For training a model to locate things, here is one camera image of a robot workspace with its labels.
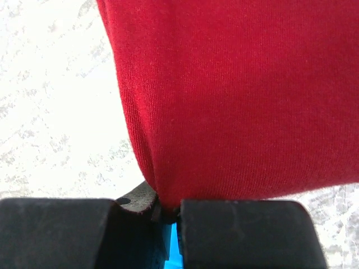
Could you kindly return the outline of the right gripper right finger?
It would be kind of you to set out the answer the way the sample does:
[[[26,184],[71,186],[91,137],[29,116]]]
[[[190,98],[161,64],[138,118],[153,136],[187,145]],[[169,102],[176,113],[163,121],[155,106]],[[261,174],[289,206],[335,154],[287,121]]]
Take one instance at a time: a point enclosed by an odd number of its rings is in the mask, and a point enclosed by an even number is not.
[[[327,268],[297,202],[184,200],[180,217],[185,268]]]

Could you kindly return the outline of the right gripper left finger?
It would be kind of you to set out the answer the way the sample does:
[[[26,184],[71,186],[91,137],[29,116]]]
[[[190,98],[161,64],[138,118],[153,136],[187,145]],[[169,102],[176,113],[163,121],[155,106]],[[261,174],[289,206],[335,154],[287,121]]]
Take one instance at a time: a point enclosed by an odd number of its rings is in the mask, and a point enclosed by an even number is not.
[[[156,198],[141,183],[117,200],[2,199],[1,267],[161,268]]]

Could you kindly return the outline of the folded dark red shirt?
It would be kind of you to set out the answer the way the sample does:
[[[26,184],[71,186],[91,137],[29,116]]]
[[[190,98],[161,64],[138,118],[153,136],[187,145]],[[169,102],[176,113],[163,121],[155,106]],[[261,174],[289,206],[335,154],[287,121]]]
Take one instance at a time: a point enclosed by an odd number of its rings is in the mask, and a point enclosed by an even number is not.
[[[145,180],[259,200],[358,181],[357,1],[99,1]]]

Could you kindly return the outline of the blue t shirt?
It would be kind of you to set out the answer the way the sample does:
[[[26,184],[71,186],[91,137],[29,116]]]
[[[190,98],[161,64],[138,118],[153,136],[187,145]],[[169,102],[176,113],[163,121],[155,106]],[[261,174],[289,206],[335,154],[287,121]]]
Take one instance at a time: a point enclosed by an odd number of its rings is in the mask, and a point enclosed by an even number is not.
[[[176,223],[171,225],[169,260],[165,261],[164,269],[183,269],[183,256],[180,254]]]

